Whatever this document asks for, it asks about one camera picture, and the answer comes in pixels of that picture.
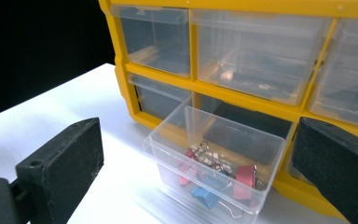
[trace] white surface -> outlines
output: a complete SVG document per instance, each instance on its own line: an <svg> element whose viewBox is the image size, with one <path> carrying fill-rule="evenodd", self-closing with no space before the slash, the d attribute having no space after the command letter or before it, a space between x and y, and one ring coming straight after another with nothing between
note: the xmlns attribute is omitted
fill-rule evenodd
<svg viewBox="0 0 358 224"><path fill-rule="evenodd" d="M202 223L159 191L157 167L142 155L150 130L129 116L114 73L113 65L102 65L0 113L0 177L13 181L15 165L50 138L72 123L99 117L104 167L68 223ZM344 222L272 189L256 223Z"/></svg>

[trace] blue object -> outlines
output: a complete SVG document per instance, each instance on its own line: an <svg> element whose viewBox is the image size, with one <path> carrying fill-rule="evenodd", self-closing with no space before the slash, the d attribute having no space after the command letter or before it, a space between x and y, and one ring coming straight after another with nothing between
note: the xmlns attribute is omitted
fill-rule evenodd
<svg viewBox="0 0 358 224"><path fill-rule="evenodd" d="M204 183L211 187L218 187L223 188L223 185L221 182L207 178L204 180ZM197 198L201 203L203 203L207 208L212 209L217 202L219 202L219 197L213 193L211 193L209 190L204 189L202 187L195 187L191 190L191 195L194 198Z"/></svg>

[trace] yellow storage cabinet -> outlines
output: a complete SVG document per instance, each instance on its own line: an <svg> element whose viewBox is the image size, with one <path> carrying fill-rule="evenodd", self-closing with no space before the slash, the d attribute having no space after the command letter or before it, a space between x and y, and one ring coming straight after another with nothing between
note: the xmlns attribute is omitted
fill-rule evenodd
<svg viewBox="0 0 358 224"><path fill-rule="evenodd" d="M289 121L293 127L273 187L317 212L344 218L291 166L291 153L301 117L358 136L358 1L100 0L100 5L116 52L120 92L135 120L154 129L166 115L150 111L165 105L174 110L186 95L197 107L202 94ZM160 104L145 105L150 100L144 88L157 90Z"/></svg>

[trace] black rubber pad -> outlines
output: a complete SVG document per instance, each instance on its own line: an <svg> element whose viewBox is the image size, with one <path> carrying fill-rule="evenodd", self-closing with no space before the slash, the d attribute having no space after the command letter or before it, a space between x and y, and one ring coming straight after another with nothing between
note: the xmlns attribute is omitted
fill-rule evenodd
<svg viewBox="0 0 358 224"><path fill-rule="evenodd" d="M103 166L100 121L72 124L16 166L20 186L31 192L32 223L68 221Z"/></svg>
<svg viewBox="0 0 358 224"><path fill-rule="evenodd" d="M351 223L358 223L358 137L316 119L301 118L293 166Z"/></svg>

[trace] drawer compartment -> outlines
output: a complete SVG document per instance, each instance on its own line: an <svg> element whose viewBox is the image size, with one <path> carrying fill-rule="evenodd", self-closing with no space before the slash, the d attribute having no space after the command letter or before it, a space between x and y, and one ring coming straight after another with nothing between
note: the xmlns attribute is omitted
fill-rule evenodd
<svg viewBox="0 0 358 224"><path fill-rule="evenodd" d="M310 110L358 124L358 21L341 21L335 39L315 86Z"/></svg>
<svg viewBox="0 0 358 224"><path fill-rule="evenodd" d="M190 94L190 91L135 74L129 74L129 82L135 86L141 111L159 119L166 119Z"/></svg>
<svg viewBox="0 0 358 224"><path fill-rule="evenodd" d="M324 18L194 10L199 79L287 105L307 87Z"/></svg>
<svg viewBox="0 0 358 224"><path fill-rule="evenodd" d="M163 190L212 223L255 222L285 146L281 137L196 109L190 99L144 141Z"/></svg>
<svg viewBox="0 0 358 224"><path fill-rule="evenodd" d="M187 9L112 5L131 62L181 77L190 71Z"/></svg>

